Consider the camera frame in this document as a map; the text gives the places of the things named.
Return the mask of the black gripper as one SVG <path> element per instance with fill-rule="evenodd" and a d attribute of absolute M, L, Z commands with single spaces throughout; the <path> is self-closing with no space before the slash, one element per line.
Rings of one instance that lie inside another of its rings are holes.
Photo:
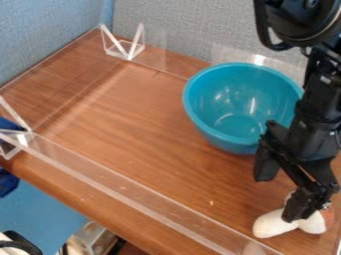
<path fill-rule="evenodd" d="M 307 219 L 330 203 L 341 190 L 331 170 L 331 160 L 341 150 L 341 111 L 323 111 L 313 103 L 299 101 L 290 127 L 275 121 L 266 123 L 259 138 L 252 167 L 256 182 L 270 181 L 282 169 L 297 185 L 285 202 L 281 218 L 291 223 Z"/>

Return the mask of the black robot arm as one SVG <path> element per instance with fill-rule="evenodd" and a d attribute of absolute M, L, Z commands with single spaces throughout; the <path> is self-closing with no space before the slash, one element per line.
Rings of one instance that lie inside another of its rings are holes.
<path fill-rule="evenodd" d="M 262 45 L 301 49 L 307 58 L 303 95 L 289 127 L 266 123 L 252 176 L 271 180 L 283 171 L 297 185 L 285 203 L 286 222 L 330 205 L 341 186 L 330 162 L 341 151 L 341 0 L 252 0 Z"/>

